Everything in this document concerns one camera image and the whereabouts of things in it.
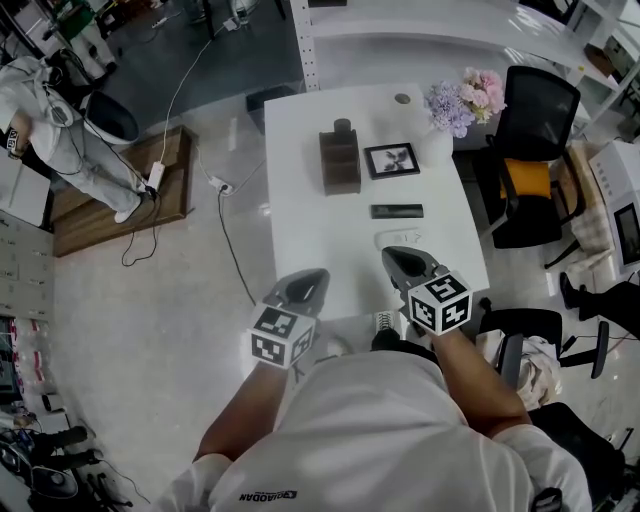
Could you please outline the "white vase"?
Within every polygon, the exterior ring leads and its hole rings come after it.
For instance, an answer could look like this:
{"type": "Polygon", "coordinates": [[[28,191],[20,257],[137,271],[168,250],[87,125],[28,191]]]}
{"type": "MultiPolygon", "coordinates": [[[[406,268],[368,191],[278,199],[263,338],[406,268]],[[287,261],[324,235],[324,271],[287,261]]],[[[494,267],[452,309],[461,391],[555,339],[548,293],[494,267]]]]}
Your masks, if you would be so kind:
{"type": "Polygon", "coordinates": [[[419,161],[427,167],[446,163],[453,153],[453,137],[448,131],[431,129],[421,139],[419,161]]]}

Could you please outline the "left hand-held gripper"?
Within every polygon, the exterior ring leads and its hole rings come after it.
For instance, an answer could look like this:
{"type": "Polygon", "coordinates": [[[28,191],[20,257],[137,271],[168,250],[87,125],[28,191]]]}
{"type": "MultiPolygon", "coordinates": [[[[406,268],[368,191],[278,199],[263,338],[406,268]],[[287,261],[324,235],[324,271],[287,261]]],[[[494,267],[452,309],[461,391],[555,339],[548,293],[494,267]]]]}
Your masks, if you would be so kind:
{"type": "Polygon", "coordinates": [[[256,362],[289,370],[313,347],[318,319],[330,284],[323,268],[300,270],[280,279],[272,293],[301,313],[257,302],[246,330],[249,356],[256,362]]]}

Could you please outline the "beige checked tablecloth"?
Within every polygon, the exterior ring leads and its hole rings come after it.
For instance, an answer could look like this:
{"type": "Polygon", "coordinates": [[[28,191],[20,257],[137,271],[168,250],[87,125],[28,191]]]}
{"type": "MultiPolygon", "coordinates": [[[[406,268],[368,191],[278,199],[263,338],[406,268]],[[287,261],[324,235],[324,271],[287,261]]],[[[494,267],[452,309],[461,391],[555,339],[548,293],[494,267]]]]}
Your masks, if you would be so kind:
{"type": "Polygon", "coordinates": [[[613,255],[614,241],[606,205],[589,159],[602,146],[584,140],[571,142],[554,164],[552,175],[561,205],[561,228],[573,236],[546,269],[560,267],[574,274],[594,270],[613,255]]]}

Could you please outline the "white remote control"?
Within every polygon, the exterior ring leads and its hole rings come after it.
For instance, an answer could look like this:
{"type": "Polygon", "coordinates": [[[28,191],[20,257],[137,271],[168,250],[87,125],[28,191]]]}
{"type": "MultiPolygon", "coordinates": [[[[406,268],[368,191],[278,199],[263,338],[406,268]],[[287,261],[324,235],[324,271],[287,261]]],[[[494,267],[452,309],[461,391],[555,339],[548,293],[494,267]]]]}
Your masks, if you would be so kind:
{"type": "Polygon", "coordinates": [[[374,235],[374,244],[382,250],[388,246],[419,246],[422,233],[419,229],[396,229],[378,232],[374,235]]]}

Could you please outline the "grey filing cabinet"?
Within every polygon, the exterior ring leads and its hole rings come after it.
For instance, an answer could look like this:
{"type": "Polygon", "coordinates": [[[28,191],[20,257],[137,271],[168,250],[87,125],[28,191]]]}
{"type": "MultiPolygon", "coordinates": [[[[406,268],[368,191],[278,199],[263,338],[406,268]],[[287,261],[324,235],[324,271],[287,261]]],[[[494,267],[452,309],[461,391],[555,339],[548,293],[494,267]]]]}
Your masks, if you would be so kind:
{"type": "Polygon", "coordinates": [[[53,235],[0,210],[0,315],[50,321],[53,235]]]}

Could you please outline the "black picture frame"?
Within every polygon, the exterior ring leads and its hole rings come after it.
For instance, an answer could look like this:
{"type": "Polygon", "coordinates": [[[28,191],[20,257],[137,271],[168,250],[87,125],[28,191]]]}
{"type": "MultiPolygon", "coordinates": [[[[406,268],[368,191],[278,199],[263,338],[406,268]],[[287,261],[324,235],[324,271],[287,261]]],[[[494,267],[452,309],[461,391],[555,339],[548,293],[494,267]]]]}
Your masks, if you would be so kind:
{"type": "Polygon", "coordinates": [[[367,147],[364,149],[364,156],[372,180],[420,173],[420,166],[410,143],[367,147]]]}

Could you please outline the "person's right forearm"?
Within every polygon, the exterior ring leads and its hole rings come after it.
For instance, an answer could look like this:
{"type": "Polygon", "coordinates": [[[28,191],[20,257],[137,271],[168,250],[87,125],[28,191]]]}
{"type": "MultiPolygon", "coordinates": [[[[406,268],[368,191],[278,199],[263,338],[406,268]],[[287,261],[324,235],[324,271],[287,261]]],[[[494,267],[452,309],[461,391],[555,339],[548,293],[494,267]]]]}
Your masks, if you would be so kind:
{"type": "Polygon", "coordinates": [[[531,423],[517,393],[459,329],[435,336],[431,342],[449,394],[473,430],[493,438],[531,423]]]}

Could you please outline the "black round fan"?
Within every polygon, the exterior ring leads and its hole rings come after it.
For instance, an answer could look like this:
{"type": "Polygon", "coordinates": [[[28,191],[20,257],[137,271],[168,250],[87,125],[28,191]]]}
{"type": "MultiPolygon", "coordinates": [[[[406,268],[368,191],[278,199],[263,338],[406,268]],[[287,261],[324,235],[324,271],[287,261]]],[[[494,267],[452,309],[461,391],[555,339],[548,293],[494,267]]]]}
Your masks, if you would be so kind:
{"type": "Polygon", "coordinates": [[[45,498],[67,500],[78,493],[75,477],[43,466],[31,468],[31,490],[45,498]]]}

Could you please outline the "brown wooden organizer box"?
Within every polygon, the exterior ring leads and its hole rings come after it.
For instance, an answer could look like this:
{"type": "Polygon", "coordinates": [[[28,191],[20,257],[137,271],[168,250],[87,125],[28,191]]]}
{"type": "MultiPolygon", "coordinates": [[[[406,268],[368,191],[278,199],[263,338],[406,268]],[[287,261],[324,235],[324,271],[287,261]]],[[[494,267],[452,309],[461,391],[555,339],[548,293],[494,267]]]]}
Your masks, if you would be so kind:
{"type": "Polygon", "coordinates": [[[359,193],[361,170],[356,131],[320,133],[319,149],[325,195],[359,193]]]}

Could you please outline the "orange cushion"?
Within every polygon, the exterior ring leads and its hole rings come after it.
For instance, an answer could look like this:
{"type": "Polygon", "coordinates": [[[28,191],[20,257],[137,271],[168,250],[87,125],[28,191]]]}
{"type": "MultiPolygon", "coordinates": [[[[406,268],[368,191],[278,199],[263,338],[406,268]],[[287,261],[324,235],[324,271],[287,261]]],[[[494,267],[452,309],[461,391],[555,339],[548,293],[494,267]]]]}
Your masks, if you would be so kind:
{"type": "Polygon", "coordinates": [[[517,196],[551,198],[551,178],[547,162],[504,160],[517,196]]]}

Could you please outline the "person's black trousers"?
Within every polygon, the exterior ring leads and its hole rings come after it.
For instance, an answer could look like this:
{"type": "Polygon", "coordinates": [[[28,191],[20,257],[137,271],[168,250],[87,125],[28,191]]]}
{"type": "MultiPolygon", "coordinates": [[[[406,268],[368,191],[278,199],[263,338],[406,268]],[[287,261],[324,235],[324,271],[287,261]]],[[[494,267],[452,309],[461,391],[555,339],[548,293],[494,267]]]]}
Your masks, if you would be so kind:
{"type": "Polygon", "coordinates": [[[427,359],[435,364],[438,363],[437,356],[433,351],[419,344],[403,340],[393,329],[378,331],[371,342],[371,350],[401,352],[427,359]]]}

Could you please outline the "person's left forearm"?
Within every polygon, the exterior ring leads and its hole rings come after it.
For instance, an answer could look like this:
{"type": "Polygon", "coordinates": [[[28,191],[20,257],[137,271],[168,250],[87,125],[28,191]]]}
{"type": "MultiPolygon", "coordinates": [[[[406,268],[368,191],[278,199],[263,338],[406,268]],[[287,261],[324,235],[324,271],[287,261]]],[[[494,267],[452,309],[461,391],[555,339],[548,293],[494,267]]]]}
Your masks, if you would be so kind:
{"type": "Polygon", "coordinates": [[[193,461],[212,454],[235,461],[271,434],[287,379],[286,370],[258,363],[206,430],[193,461]]]}

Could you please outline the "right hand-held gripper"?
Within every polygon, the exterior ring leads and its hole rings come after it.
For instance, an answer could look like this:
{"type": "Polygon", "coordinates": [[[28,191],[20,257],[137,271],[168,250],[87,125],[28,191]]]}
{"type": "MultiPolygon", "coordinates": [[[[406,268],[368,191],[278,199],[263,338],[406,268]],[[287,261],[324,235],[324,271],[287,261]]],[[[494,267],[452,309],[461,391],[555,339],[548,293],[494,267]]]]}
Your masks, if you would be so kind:
{"type": "Polygon", "coordinates": [[[459,272],[435,276],[440,264],[414,247],[388,246],[381,257],[392,285],[400,292],[401,312],[409,322],[439,336],[470,320],[473,292],[459,272]]]}

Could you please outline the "black table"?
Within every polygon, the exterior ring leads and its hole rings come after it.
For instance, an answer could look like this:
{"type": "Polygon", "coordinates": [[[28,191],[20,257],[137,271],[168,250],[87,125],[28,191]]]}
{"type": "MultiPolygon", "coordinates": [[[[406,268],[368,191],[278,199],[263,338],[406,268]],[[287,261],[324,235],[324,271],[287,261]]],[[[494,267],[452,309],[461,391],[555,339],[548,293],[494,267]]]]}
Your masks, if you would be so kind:
{"type": "MultiPolygon", "coordinates": [[[[240,27],[246,24],[251,14],[257,9],[262,0],[225,0],[231,13],[231,19],[234,23],[240,27]]],[[[211,41],[216,39],[216,36],[221,29],[215,29],[212,18],[212,9],[210,0],[199,0],[204,14],[204,23],[207,29],[208,36],[211,41]]],[[[277,12],[282,20],[287,19],[283,0],[272,0],[277,12]]]]}

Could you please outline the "white microwave oven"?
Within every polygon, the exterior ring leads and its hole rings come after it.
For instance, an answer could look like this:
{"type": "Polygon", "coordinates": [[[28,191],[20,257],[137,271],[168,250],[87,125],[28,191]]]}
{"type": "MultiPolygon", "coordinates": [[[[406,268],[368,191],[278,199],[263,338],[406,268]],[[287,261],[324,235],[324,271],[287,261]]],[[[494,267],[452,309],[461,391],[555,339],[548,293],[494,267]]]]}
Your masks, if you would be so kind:
{"type": "Polygon", "coordinates": [[[589,165],[604,199],[619,270],[640,270],[640,145],[614,140],[589,165]]]}

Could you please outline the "brown wooden pallet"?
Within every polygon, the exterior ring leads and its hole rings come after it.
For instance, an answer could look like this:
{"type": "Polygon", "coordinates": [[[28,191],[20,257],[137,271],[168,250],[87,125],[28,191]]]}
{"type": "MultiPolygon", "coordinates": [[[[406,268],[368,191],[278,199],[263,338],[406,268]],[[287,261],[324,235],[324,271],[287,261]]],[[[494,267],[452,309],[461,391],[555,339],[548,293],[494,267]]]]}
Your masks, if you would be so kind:
{"type": "Polygon", "coordinates": [[[154,135],[123,151],[123,156],[145,177],[158,157],[165,164],[159,197],[145,200],[123,224],[114,222],[114,212],[104,204],[74,188],[55,192],[50,215],[53,255],[61,258],[137,230],[184,219],[188,212],[192,143],[192,132],[177,126],[165,135],[154,135]]]}

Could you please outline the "black mesh office chair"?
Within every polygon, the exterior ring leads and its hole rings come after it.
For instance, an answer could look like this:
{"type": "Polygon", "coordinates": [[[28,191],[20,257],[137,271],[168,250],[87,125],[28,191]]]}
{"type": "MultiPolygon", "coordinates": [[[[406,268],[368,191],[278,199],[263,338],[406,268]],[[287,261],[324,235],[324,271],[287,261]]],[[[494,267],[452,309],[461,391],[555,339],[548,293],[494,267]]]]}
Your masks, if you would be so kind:
{"type": "Polygon", "coordinates": [[[526,66],[508,69],[506,108],[487,146],[472,159],[489,229],[497,250],[542,246],[562,238],[561,205],[552,175],[564,155],[580,92],[549,72],[526,66]],[[547,162],[551,198],[517,196],[504,160],[547,162]]]}

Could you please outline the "beige checked cloth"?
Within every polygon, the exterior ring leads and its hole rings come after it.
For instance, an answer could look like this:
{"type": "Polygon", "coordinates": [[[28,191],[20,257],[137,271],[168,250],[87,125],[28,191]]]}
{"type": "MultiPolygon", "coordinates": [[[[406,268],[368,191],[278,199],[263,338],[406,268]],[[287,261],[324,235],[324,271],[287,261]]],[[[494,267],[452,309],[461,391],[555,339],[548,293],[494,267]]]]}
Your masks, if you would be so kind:
{"type": "MultiPolygon", "coordinates": [[[[476,336],[477,350],[497,373],[495,365],[489,361],[489,356],[485,354],[485,344],[496,342],[498,337],[499,334],[496,331],[476,336]]],[[[525,376],[517,388],[512,388],[502,376],[501,378],[520,397],[527,413],[552,402],[560,389],[560,369],[552,370],[539,361],[529,362],[525,365],[525,376]]]]}

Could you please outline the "white round bin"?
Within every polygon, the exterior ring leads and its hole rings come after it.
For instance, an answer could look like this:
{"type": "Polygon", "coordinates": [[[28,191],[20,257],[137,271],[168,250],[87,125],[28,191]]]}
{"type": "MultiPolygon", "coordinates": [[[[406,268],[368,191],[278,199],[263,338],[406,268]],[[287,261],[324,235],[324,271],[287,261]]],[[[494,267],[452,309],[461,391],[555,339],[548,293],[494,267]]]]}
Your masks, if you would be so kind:
{"type": "Polygon", "coordinates": [[[85,129],[108,144],[130,145],[139,138],[140,129],[131,112],[101,91],[86,96],[79,112],[85,129]]]}

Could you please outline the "black slim remote control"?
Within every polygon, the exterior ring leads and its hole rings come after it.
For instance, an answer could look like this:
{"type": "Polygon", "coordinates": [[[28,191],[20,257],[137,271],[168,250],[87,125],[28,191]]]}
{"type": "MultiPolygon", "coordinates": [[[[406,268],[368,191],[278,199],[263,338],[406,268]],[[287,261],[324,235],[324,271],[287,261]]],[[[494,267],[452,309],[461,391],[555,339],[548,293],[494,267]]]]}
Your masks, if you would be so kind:
{"type": "Polygon", "coordinates": [[[370,206],[370,217],[373,220],[423,218],[421,204],[374,204],[370,206]]]}

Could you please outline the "purple and pink flowers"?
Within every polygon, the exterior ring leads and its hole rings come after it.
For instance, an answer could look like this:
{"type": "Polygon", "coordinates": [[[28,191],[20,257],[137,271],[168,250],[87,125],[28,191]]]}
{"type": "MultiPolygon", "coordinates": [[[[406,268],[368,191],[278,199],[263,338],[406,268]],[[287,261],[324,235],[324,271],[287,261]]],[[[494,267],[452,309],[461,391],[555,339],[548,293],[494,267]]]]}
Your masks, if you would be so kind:
{"type": "Polygon", "coordinates": [[[487,124],[506,108],[503,80],[494,70],[468,67],[460,83],[432,85],[425,104],[437,129],[462,139],[472,124],[487,124]]]}

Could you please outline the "shrink-wrapped water bottle pack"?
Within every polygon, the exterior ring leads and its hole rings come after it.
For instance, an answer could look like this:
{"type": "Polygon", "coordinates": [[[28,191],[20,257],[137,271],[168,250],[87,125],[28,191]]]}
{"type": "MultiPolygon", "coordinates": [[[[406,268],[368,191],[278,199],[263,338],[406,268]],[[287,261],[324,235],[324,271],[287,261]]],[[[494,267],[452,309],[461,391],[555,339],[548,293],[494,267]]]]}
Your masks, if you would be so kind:
{"type": "Polygon", "coordinates": [[[23,394],[42,395],[55,388],[50,369],[50,329],[43,320],[10,320],[10,343],[17,382],[23,394]]]}

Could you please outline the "black waste bin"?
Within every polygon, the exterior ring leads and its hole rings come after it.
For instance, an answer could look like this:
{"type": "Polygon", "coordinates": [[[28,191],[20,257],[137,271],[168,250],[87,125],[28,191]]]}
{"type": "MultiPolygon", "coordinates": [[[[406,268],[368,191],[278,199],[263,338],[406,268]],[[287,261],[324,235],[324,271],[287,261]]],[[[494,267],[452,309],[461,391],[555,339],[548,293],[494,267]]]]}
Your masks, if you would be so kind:
{"type": "Polygon", "coordinates": [[[265,134],[264,106],[271,100],[295,95],[296,92],[287,85],[278,85],[248,94],[245,98],[246,111],[259,132],[265,134]]]}

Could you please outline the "person's white t-shirt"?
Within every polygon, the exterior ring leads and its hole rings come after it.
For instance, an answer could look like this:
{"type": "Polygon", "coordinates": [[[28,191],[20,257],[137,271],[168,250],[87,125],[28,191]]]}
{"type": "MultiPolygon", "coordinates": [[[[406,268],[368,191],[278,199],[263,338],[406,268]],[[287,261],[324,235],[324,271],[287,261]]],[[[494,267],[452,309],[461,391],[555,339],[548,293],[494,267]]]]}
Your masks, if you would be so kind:
{"type": "Polygon", "coordinates": [[[592,512],[582,466],[532,425],[472,430],[440,369],[401,352],[315,368],[275,431],[236,460],[207,455],[150,512],[592,512]]]}

